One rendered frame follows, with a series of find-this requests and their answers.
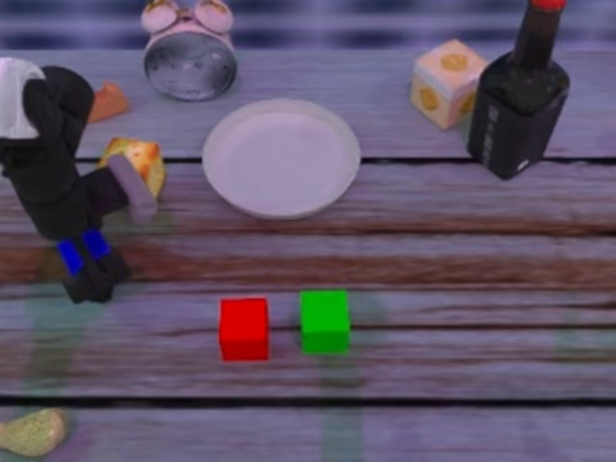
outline bottle label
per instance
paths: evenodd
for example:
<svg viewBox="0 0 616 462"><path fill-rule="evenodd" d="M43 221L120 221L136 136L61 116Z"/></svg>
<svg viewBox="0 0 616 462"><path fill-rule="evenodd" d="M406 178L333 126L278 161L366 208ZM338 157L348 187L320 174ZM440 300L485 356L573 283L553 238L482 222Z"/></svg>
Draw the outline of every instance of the bottle label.
<svg viewBox="0 0 616 462"><path fill-rule="evenodd" d="M501 113L496 106L488 107L488 124L483 138L483 151L481 152L481 162L487 166L492 158L492 148L494 147L494 132Z"/></svg>

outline clock face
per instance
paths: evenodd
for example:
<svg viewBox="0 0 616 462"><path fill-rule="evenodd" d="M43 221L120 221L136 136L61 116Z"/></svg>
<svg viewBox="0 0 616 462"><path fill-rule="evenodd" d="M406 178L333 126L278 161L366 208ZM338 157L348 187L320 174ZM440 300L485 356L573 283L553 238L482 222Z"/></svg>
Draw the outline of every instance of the clock face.
<svg viewBox="0 0 616 462"><path fill-rule="evenodd" d="M196 32L160 38L145 55L145 73L154 88L184 101L219 97L231 87L237 71L228 46Z"/></svg>

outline doll head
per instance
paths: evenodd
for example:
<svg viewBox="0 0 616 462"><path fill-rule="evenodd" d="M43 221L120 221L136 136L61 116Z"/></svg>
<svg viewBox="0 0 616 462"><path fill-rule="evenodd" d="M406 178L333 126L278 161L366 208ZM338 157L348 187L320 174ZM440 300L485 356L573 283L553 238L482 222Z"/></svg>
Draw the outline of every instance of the doll head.
<svg viewBox="0 0 616 462"><path fill-rule="evenodd" d="M193 9L180 8L173 0L153 0L141 14L141 26L150 34L145 73L159 92L204 101L233 84L233 14L220 0L200 0Z"/></svg>

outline black bottle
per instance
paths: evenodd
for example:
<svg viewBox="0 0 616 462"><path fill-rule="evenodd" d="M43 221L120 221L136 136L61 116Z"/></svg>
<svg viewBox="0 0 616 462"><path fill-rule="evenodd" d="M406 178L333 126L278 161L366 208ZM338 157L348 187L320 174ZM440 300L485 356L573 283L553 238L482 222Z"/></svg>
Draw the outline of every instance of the black bottle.
<svg viewBox="0 0 616 462"><path fill-rule="evenodd" d="M503 180L539 162L569 94L552 60L565 0L529 0L515 48L479 78L467 149Z"/></svg>

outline plate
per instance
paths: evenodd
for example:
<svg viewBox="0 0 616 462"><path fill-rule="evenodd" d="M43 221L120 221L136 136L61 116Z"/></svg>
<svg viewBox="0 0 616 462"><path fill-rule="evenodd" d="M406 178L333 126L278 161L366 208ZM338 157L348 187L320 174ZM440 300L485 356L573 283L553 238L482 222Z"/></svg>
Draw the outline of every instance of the plate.
<svg viewBox="0 0 616 462"><path fill-rule="evenodd" d="M337 115L307 101L259 101L228 115L203 147L220 196L258 218L294 219L336 202L353 182L361 148Z"/></svg>

